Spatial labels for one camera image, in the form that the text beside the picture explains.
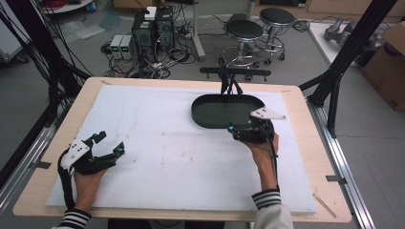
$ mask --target gray floor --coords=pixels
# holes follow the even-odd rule
[[[61,23],[86,18],[83,23],[91,26],[111,16],[109,13],[103,9],[96,13],[77,10],[58,17]],[[214,19],[201,19],[201,27]],[[131,26],[130,20],[118,20],[116,27],[113,25],[88,40],[70,42],[69,47],[93,75],[102,76],[109,69],[108,61],[99,48],[110,41],[114,34],[130,32]],[[218,22],[211,23],[208,28],[216,30],[205,32],[223,32]],[[308,32],[291,29],[282,39],[288,48],[286,60],[274,60],[270,66],[262,64],[261,69],[270,69],[272,75],[267,81],[261,76],[254,76],[251,83],[300,85],[327,69],[328,62]],[[199,68],[215,66],[222,49],[235,41],[226,36],[202,36],[201,40],[206,59],[171,68],[171,75],[167,79],[220,81],[214,74],[207,78],[199,72]],[[376,228],[405,228],[405,179],[402,178],[405,174],[405,113],[393,111],[360,71],[360,68],[349,68],[342,79],[336,120],[337,138]],[[245,83],[242,76],[238,80]],[[0,69],[1,168],[44,111],[47,89],[45,80],[32,62],[13,62]],[[304,95],[310,95],[312,91],[306,90]],[[17,189],[6,211],[0,216],[0,228],[50,228],[60,221],[59,218],[14,216],[12,206],[22,189],[23,186]],[[357,228],[355,219],[345,224],[297,222],[294,225],[296,228]],[[107,228],[106,219],[92,219],[88,228]],[[181,228],[181,224],[172,228]],[[226,228],[247,228],[247,224],[229,222]]]

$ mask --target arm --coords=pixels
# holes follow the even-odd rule
[[[274,135],[274,150],[278,151],[279,136]],[[253,195],[253,200],[259,209],[255,219],[255,229],[293,228],[289,209],[282,205],[280,189],[274,174],[269,143],[253,145],[245,143],[250,149],[258,167],[262,184],[262,192]]]
[[[53,229],[84,229],[87,222],[92,217],[90,209],[96,201],[101,178],[107,170],[100,171],[93,175],[83,176],[75,172],[75,185],[77,190],[77,201],[75,208],[67,210],[62,222]]]

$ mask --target striped sleeve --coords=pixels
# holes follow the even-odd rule
[[[280,191],[278,189],[264,190],[252,196],[257,209],[262,209],[274,204],[281,204]]]
[[[89,213],[77,209],[67,210],[58,228],[84,229],[91,217]]]

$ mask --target round stool seat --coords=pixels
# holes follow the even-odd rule
[[[258,24],[248,20],[235,20],[226,24],[226,31],[240,39],[258,39],[263,29]]]
[[[287,25],[294,21],[294,16],[290,12],[278,8],[267,8],[261,10],[260,18],[266,24]]]

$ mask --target cardboard box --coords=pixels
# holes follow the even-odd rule
[[[147,7],[159,7],[160,0],[114,0],[114,7],[120,9],[146,9]]]
[[[383,35],[386,44],[362,74],[395,111],[405,111],[405,22]]]

